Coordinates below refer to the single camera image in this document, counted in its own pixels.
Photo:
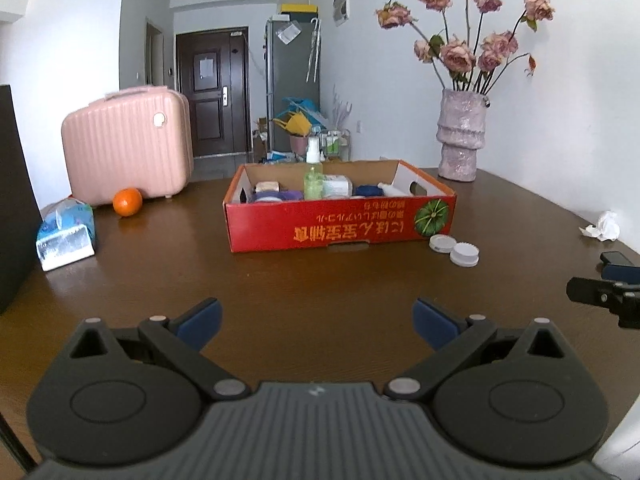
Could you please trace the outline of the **white ridged lid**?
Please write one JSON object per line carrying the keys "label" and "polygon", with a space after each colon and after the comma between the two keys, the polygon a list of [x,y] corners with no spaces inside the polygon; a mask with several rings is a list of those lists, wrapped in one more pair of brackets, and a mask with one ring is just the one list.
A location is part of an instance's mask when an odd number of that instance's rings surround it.
{"label": "white ridged lid", "polygon": [[459,242],[449,253],[450,261],[462,268],[472,268],[480,262],[480,250],[473,244]]}
{"label": "white ridged lid", "polygon": [[457,245],[457,240],[452,236],[445,234],[435,234],[430,237],[428,241],[431,250],[438,252],[439,254],[450,254]]}

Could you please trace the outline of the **white plastic bottle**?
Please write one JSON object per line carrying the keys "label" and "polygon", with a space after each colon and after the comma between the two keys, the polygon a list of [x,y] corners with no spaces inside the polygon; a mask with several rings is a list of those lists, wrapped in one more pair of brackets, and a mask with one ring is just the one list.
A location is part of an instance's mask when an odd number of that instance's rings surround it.
{"label": "white plastic bottle", "polygon": [[378,188],[386,197],[410,197],[411,196],[410,192],[403,191],[400,188],[395,188],[393,185],[386,184],[383,182],[380,182],[378,184]]}

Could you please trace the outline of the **blue ridged cap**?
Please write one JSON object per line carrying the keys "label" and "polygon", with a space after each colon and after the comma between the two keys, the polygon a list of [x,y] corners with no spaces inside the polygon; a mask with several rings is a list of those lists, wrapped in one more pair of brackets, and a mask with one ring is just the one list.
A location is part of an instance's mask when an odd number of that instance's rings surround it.
{"label": "blue ridged cap", "polygon": [[361,197],[380,197],[384,195],[384,191],[377,185],[364,184],[358,185],[354,189],[354,195]]}

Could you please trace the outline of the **cream yellow small box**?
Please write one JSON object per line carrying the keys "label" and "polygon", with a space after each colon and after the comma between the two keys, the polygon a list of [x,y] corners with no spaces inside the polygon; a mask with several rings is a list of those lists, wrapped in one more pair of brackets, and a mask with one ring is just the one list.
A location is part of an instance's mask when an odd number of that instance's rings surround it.
{"label": "cream yellow small box", "polygon": [[278,181],[260,181],[255,186],[256,193],[263,192],[279,192],[280,184]]}

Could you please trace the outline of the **purple ridged cap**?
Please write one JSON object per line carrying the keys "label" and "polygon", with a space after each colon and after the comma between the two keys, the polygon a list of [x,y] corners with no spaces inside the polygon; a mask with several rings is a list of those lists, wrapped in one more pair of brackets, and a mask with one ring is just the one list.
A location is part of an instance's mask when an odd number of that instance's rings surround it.
{"label": "purple ridged cap", "polygon": [[297,202],[304,199],[304,193],[296,190],[284,190],[278,193],[278,197],[284,202]]}

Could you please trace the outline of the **white labelled square jar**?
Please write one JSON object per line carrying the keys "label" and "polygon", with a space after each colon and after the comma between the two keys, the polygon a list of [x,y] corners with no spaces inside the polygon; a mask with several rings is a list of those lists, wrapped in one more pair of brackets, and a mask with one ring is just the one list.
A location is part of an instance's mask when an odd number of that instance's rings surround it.
{"label": "white labelled square jar", "polygon": [[322,182],[322,197],[330,198],[351,198],[352,181],[341,174],[326,174]]}

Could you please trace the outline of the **green spray bottle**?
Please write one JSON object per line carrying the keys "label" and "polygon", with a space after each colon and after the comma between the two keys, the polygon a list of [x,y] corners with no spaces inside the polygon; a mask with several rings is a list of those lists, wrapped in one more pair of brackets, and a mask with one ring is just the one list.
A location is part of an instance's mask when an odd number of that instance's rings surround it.
{"label": "green spray bottle", "polygon": [[321,200],[323,193],[323,168],[321,163],[320,140],[310,136],[306,151],[307,171],[304,175],[304,199]]}

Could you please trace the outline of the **red cardboard box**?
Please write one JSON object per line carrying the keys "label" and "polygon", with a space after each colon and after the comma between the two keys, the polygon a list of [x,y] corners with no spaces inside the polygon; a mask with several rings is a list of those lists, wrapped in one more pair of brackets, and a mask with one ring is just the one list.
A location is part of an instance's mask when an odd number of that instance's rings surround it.
{"label": "red cardboard box", "polygon": [[325,162],[326,177],[344,176],[353,186],[386,184],[396,196],[260,202],[255,186],[274,181],[300,192],[308,166],[243,165],[231,180],[222,206],[232,252],[270,252],[334,244],[424,240],[450,231],[457,194],[403,160]]}

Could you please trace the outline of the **orange fruit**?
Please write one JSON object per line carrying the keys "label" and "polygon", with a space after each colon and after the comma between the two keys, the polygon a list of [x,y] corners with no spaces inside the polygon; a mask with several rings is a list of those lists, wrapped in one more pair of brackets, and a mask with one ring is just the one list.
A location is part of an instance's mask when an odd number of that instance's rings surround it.
{"label": "orange fruit", "polygon": [[124,188],[114,195],[112,206],[116,214],[122,218],[132,217],[143,206],[142,194],[137,188]]}

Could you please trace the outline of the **blue tissue pack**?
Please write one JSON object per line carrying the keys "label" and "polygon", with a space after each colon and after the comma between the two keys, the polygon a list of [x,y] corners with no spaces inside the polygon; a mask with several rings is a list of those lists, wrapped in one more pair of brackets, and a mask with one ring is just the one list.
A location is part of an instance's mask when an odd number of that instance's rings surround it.
{"label": "blue tissue pack", "polygon": [[44,208],[36,252],[44,272],[93,257],[96,226],[92,207],[75,197],[67,197]]}

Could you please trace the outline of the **black paper bag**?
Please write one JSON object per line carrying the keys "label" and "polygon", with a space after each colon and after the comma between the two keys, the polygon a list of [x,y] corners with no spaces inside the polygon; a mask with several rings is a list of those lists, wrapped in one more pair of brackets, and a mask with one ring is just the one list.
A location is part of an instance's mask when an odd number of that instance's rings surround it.
{"label": "black paper bag", "polygon": [[8,84],[1,86],[0,142],[0,300],[4,312],[36,264],[41,224]]}

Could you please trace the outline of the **pink textured vase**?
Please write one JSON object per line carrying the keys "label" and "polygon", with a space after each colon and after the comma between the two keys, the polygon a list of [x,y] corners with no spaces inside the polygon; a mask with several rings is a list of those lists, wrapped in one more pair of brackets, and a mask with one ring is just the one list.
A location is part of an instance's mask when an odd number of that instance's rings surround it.
{"label": "pink textured vase", "polygon": [[473,182],[477,152],[485,146],[486,96],[445,89],[440,100],[436,139],[442,144],[438,174],[447,180]]}

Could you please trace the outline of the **cluttered storage rack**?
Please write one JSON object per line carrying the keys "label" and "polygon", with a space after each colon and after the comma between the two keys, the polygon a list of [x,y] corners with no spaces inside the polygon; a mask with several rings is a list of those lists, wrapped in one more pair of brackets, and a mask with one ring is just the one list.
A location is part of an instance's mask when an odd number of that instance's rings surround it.
{"label": "cluttered storage rack", "polygon": [[282,102],[282,112],[256,122],[250,137],[254,162],[302,162],[311,139],[318,140],[321,160],[349,160],[352,142],[346,122],[352,114],[351,102],[341,100],[333,91],[329,118],[311,99],[283,98]]}

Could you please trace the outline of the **dark brown entrance door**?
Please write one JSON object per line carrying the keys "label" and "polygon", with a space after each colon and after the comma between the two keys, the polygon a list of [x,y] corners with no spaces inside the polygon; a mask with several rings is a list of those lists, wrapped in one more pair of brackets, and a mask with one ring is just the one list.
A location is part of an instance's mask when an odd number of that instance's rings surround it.
{"label": "dark brown entrance door", "polygon": [[189,101],[196,157],[248,152],[247,33],[240,27],[176,37],[177,86]]}

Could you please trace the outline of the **grey refrigerator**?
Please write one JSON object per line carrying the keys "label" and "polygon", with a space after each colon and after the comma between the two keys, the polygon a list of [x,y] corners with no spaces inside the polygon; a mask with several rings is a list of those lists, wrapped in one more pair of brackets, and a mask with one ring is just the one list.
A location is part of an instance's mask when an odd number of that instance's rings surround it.
{"label": "grey refrigerator", "polygon": [[286,119],[290,101],[309,100],[319,104],[320,75],[314,76],[312,33],[315,13],[293,12],[273,15],[266,24],[266,103],[271,151],[291,149],[288,132],[273,122]]}

